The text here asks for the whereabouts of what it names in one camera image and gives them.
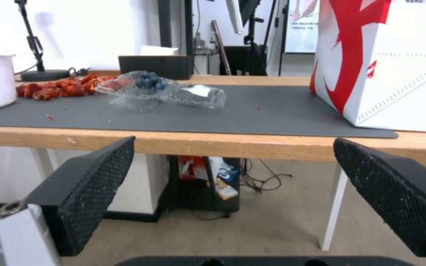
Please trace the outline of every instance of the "red and white paper bag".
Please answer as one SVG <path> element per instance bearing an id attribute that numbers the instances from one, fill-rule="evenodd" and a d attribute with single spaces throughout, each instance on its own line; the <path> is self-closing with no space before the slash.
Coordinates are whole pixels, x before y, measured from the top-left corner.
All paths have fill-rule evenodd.
<path id="1" fill-rule="evenodd" d="M 426 0 L 321 0 L 310 88 L 355 126 L 426 131 Z"/>

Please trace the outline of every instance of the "black light stand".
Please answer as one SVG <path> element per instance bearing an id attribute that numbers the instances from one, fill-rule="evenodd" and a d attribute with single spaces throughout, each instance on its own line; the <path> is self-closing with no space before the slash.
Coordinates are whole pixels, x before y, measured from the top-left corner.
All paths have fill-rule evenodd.
<path id="1" fill-rule="evenodd" d="M 14 2 L 19 6 L 19 11 L 21 12 L 22 19 L 24 20 L 24 24 L 26 25 L 28 33 L 27 43 L 29 44 L 29 48 L 37 60 L 37 71 L 26 71 L 21 73 L 21 81 L 55 81 L 57 79 L 69 77 L 69 71 L 67 70 L 45 70 L 44 64 L 42 62 L 44 49 L 42 48 L 39 39 L 32 33 L 31 25 L 27 19 L 27 0 L 14 0 Z"/>
<path id="2" fill-rule="evenodd" d="M 267 76 L 267 41 L 269 39 L 270 27 L 272 24 L 272 17 L 274 15 L 275 3 L 277 0 L 274 0 L 272 3 L 271 11 L 269 14 L 269 21 L 267 23 L 267 31 L 264 38 L 263 45 L 257 45 L 254 43 L 254 34 L 255 34 L 255 24 L 256 22 L 264 22 L 262 18 L 255 17 L 255 9 L 259 5 L 260 1 L 251 1 L 250 5 L 253 4 L 253 11 L 249 17 L 249 28 L 248 33 L 244 36 L 244 44 L 250 45 L 250 55 L 247 59 L 246 65 L 242 71 L 242 75 L 245 75 L 249 70 L 250 75 L 254 76 Z"/>

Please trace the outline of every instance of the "cable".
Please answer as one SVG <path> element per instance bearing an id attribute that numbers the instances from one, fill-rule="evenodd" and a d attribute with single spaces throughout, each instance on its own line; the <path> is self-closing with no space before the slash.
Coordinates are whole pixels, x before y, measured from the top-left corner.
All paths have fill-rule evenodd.
<path id="1" fill-rule="evenodd" d="M 262 161 L 261 159 L 259 159 L 259 161 L 267 168 L 267 170 L 269 172 L 271 172 L 272 176 L 267 178 L 266 180 L 258 180 L 256 178 L 253 178 L 250 174 L 249 171 L 252 169 L 252 160 L 250 159 L 243 159 L 241 164 L 242 164 L 242 173 L 241 173 L 241 185 L 245 185 L 247 187 L 250 187 L 252 189 L 254 189 L 256 192 L 258 193 L 262 193 L 264 191 L 272 191 L 272 190 L 276 190 L 279 187 L 282 186 L 282 180 L 280 180 L 280 176 L 286 176 L 286 177 L 294 177 L 294 175 L 292 174 L 284 174 L 284 173 L 279 173 L 276 174 L 264 161 Z M 266 183 L 268 183 L 271 180 L 277 180 L 278 184 L 275 187 L 272 188 L 264 188 L 264 185 Z"/>
<path id="2" fill-rule="evenodd" d="M 16 73 L 14 73 L 14 75 L 19 75 L 19 74 L 21 74 L 21 73 L 27 72 L 27 71 L 31 70 L 32 68 L 34 68 L 35 66 L 37 66 L 37 64 L 34 64 L 33 66 L 31 66 L 31 67 L 30 67 L 30 68 L 28 68 L 28 69 L 24 69 L 24 70 L 22 70 L 22 71 L 16 72 Z"/>
<path id="3" fill-rule="evenodd" d="M 227 218 L 227 214 L 222 214 L 221 216 L 216 216 L 216 217 L 212 217 L 212 218 L 203 218 L 203 217 L 199 217 L 195 214 L 195 212 L 191 209 L 190 210 L 191 214 L 193 215 L 193 217 L 195 217 L 196 219 L 199 219 L 200 221 L 214 221 L 216 219 L 221 219 L 221 218 Z"/>
<path id="4" fill-rule="evenodd" d="M 71 77 L 81 77 L 81 76 L 88 75 L 89 70 L 90 68 L 82 68 L 82 69 L 78 69 L 77 71 L 74 67 L 70 67 L 68 69 L 68 73 Z"/>
<path id="5" fill-rule="evenodd" d="M 196 11 L 198 13 L 198 25 L 196 26 L 196 32 L 195 32 L 195 36 L 194 36 L 194 41 L 193 41 L 193 67 L 196 69 L 195 66 L 195 54 L 196 54 L 196 35 L 198 34 L 198 30 L 200 29 L 200 2 L 198 0 L 196 0 Z"/>
<path id="6" fill-rule="evenodd" d="M 179 55 L 182 55 L 182 0 L 179 0 L 180 45 Z"/>
<path id="7" fill-rule="evenodd" d="M 275 13 L 275 17 L 279 17 L 280 5 L 281 5 L 281 2 L 279 0 L 279 5 L 277 6 L 277 12 Z M 269 56 L 269 60 L 267 60 L 266 67 L 269 66 L 269 62 L 271 62 L 271 59 L 272 59 L 272 50 L 274 49 L 275 38 L 277 37 L 277 28 L 279 28 L 279 27 L 276 27 L 275 32 L 274 32 L 274 38 L 272 39 L 272 44 L 271 44 L 271 55 Z"/>

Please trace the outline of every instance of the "textured rubber pad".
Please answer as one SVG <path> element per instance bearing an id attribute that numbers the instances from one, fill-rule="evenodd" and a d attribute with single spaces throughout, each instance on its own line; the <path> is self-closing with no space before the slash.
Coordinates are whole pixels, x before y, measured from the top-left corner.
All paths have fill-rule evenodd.
<path id="1" fill-rule="evenodd" d="M 362 197 L 416 256 L 426 256 L 426 167 L 344 139 L 333 147 Z"/>
<path id="2" fill-rule="evenodd" d="M 27 197 L 42 207 L 61 256 L 80 253 L 98 227 L 132 163 L 134 139 L 67 160 Z"/>

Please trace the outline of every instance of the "food crumb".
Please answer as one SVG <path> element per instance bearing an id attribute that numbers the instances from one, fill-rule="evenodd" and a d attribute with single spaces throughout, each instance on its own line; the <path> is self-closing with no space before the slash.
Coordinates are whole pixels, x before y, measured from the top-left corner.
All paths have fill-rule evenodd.
<path id="1" fill-rule="evenodd" d="M 67 138 L 67 141 L 73 145 L 75 145 L 77 142 L 74 141 L 72 138 Z"/>

